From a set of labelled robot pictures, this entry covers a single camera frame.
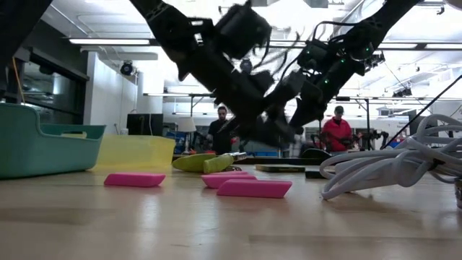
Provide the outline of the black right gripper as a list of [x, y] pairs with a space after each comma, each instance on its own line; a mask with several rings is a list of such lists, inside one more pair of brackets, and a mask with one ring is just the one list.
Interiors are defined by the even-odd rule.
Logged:
[[292, 128], [298, 128], [312, 121], [322, 120], [328, 102], [354, 75], [363, 75], [363, 63], [351, 59], [339, 59], [316, 79], [309, 79], [302, 88], [302, 101], [289, 121]]

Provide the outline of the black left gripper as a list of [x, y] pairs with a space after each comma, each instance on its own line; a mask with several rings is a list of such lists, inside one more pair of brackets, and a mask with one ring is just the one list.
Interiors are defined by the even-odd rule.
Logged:
[[182, 45], [178, 48], [178, 78], [192, 75], [234, 116], [225, 124], [225, 131], [244, 140], [277, 141], [274, 120], [277, 108], [264, 112], [265, 92], [274, 83], [268, 70], [246, 74], [208, 45]]

